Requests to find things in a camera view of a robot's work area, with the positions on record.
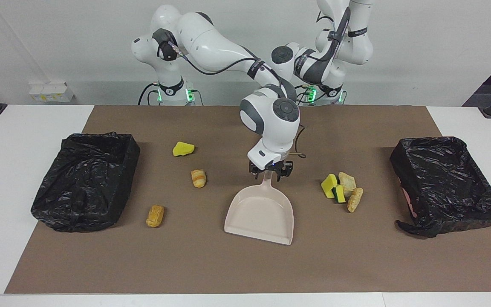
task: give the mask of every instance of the sponge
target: sponge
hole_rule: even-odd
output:
[[[327,198],[335,198],[332,189],[336,187],[337,184],[338,182],[335,174],[329,174],[329,176],[321,183],[321,188]]]
[[[335,194],[335,200],[339,204],[343,204],[346,202],[346,198],[344,198],[344,187],[341,185],[337,185],[336,187],[333,187],[333,194]]]
[[[192,154],[194,151],[193,144],[187,144],[185,142],[177,142],[176,146],[173,148],[172,153],[174,157],[185,156]]]

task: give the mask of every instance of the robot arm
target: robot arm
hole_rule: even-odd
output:
[[[345,75],[344,67],[341,61],[335,60],[335,55],[345,37],[351,10],[349,0],[317,0],[317,3],[323,18],[329,19],[332,25],[332,29],[325,29],[318,35],[317,51],[300,47],[294,42],[288,43],[272,51],[271,64],[284,78],[290,80],[294,74],[308,84],[318,85],[330,97],[334,97]]]
[[[181,15],[173,6],[161,6],[151,29],[151,49],[158,60],[172,63],[181,57],[204,74],[238,70],[261,85],[240,103],[243,123],[262,136],[248,157],[259,171],[273,165],[281,169],[300,122],[294,86],[251,51],[221,35],[206,14]]]
[[[320,87],[328,97],[335,97],[344,83],[346,67],[344,62],[363,65],[373,55],[373,45],[367,34],[367,25],[370,12],[375,0],[351,0],[349,10],[351,12],[347,33],[337,51],[335,60],[331,64],[329,75]],[[322,50],[329,29],[324,29],[316,38],[316,49]]]
[[[188,93],[183,89],[185,81],[179,73],[179,65],[176,62],[166,62],[156,55],[156,50],[152,48],[151,35],[142,35],[135,39],[131,49],[138,61],[150,65],[156,71],[165,101],[187,101]]]

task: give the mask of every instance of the green led light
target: green led light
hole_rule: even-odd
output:
[[[191,90],[185,89],[187,91],[187,101],[193,101],[194,100],[194,94],[191,92]]]
[[[308,87],[308,102],[310,101],[314,101],[315,100],[315,96],[316,94],[318,93],[318,90],[316,90],[313,86],[310,86]]]
[[[347,91],[341,91],[341,96],[338,98],[338,103],[344,104],[346,97],[347,97]]]

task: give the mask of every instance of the black cable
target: black cable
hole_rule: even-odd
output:
[[[306,90],[306,91],[304,91],[302,93],[299,93],[297,95],[297,105],[300,105],[300,103],[306,103],[307,102],[307,101],[306,102],[305,101],[302,101],[302,98],[304,98],[304,95],[306,95],[306,93],[308,93],[308,90]]]
[[[331,20],[333,23],[335,22],[335,20],[333,20],[333,18],[331,18],[331,17],[329,17],[329,16],[321,16],[321,17],[320,17],[320,16],[321,16],[321,11],[319,11],[319,13],[318,13],[318,17],[317,17],[317,19],[315,20],[315,21],[316,21],[316,23],[317,23],[318,21],[322,20],[323,18],[329,19],[329,20]]]
[[[204,101],[202,100],[202,93],[200,93],[199,90],[191,90],[191,93],[198,93],[198,95],[200,96],[200,103],[204,105]]]
[[[257,61],[257,59],[255,58],[242,58],[240,60],[237,60],[236,62],[228,65],[227,67],[223,68],[222,70],[218,70],[217,72],[204,72],[203,70],[201,70],[200,68],[196,67],[195,64],[193,64],[193,62],[191,62],[186,56],[183,56],[183,58],[185,59],[185,61],[187,61],[189,64],[191,64],[191,66],[197,70],[198,72],[204,74],[204,75],[216,75],[216,74],[220,74],[221,72],[224,72],[225,70],[228,70],[228,68],[231,68],[232,66],[238,64],[239,62],[243,62],[243,61]]]
[[[302,127],[302,129],[300,129],[300,131],[298,132],[296,138],[295,138],[295,152],[291,152],[291,154],[295,154],[295,155],[298,155],[298,157],[300,159],[306,159],[306,155],[303,154],[302,152],[298,152],[297,150],[297,143],[298,143],[298,138],[300,136],[300,134],[302,134],[302,132],[304,131],[304,129],[306,129],[306,126],[302,125],[302,124],[298,124],[299,127]]]
[[[278,86],[281,87],[281,78],[278,76],[278,74],[272,68],[265,66],[265,64],[263,64],[263,67],[266,68],[274,76],[274,78],[278,80]]]
[[[145,92],[148,90],[149,87],[151,86],[159,86],[158,83],[149,83],[149,85],[147,85],[144,90],[142,91],[142,94],[140,95],[140,99],[138,99],[138,105],[141,105],[142,104],[142,98],[143,98],[143,95],[145,94]]]
[[[147,93],[147,105],[150,105],[149,96],[150,96],[151,93],[157,93],[158,94],[158,91],[157,90],[152,90],[149,93]]]
[[[327,93],[323,93],[323,95],[321,95],[320,97],[317,97],[316,99],[312,100],[312,101],[308,101],[309,103],[313,103],[315,101],[318,101],[319,99],[322,99],[323,96],[327,95]]]

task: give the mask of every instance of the dustpan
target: dustpan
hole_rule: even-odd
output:
[[[225,219],[225,232],[291,245],[293,208],[287,196],[271,186],[273,171],[265,171],[260,185],[234,196]]]

